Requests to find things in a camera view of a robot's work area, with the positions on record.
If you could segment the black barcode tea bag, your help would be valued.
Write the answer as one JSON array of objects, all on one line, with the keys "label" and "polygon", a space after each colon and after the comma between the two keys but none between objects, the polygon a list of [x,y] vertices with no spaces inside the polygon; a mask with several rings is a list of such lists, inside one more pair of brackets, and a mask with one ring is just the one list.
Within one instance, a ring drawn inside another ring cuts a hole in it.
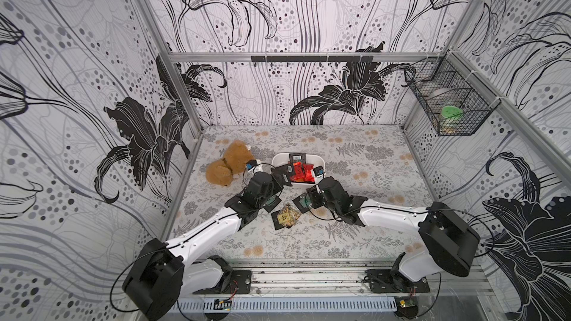
[{"label": "black barcode tea bag", "polygon": [[306,163],[306,154],[305,153],[291,153],[289,155],[290,163]]}]

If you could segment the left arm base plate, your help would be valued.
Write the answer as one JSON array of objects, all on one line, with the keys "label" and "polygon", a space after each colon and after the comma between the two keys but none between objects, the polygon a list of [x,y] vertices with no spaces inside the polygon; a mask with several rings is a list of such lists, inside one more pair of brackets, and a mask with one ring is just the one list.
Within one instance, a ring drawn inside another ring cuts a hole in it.
[{"label": "left arm base plate", "polygon": [[230,274],[225,274],[219,283],[208,292],[226,296],[246,295],[251,291],[251,282],[251,270],[233,270]]}]

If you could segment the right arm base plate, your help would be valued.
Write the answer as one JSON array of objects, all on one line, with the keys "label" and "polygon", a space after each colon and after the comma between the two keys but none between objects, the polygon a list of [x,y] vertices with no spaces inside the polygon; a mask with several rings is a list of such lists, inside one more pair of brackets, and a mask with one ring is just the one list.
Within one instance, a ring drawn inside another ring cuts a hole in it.
[{"label": "right arm base plate", "polygon": [[426,294],[431,291],[428,281],[424,278],[419,282],[411,282],[401,276],[394,277],[388,269],[366,270],[364,282],[373,294]]}]

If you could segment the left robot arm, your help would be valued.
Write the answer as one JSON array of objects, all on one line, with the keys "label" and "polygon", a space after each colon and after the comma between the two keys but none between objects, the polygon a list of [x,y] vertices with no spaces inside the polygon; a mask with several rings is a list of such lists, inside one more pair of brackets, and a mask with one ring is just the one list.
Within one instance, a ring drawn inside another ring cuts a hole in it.
[{"label": "left robot arm", "polygon": [[160,320],[182,294],[225,290],[232,273],[228,263],[218,256],[203,262],[199,257],[254,221],[260,210],[269,210],[289,186],[291,181],[276,169],[255,172],[240,193],[198,227],[167,242],[147,242],[139,257],[122,271],[126,277],[122,290],[135,310],[148,320]]}]

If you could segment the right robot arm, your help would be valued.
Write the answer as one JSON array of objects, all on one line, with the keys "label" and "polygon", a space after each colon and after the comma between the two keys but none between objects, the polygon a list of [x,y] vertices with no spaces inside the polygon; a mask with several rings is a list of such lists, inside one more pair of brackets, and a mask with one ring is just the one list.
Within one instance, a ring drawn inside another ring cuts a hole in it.
[{"label": "right robot arm", "polygon": [[351,196],[332,177],[320,181],[317,191],[319,205],[346,224],[382,227],[422,239],[419,249],[404,252],[393,263],[390,277],[399,288],[435,273],[469,275],[480,235],[448,205],[433,202],[429,207],[403,207]]}]

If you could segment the green label tea bag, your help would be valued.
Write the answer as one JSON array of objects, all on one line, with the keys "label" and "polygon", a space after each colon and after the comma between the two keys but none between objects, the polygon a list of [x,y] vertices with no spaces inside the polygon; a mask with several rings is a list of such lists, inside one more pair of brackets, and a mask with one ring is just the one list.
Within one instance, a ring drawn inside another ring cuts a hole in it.
[{"label": "green label tea bag", "polygon": [[308,193],[302,193],[297,196],[293,199],[293,203],[302,214],[305,214],[312,209],[312,200]]},{"label": "green label tea bag", "polygon": [[263,209],[266,212],[271,213],[272,210],[274,210],[279,205],[279,203],[281,203],[281,199],[278,196],[272,196],[264,204]]}]

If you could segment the shiny red foil tea bag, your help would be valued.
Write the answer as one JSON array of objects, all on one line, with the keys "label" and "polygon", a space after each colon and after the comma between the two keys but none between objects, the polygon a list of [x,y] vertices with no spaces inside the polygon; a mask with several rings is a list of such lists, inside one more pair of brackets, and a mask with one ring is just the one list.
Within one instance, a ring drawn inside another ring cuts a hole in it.
[{"label": "shiny red foil tea bag", "polygon": [[314,167],[313,164],[303,165],[303,181],[305,183],[311,183],[311,184],[315,183],[313,175],[312,175],[313,167]]}]

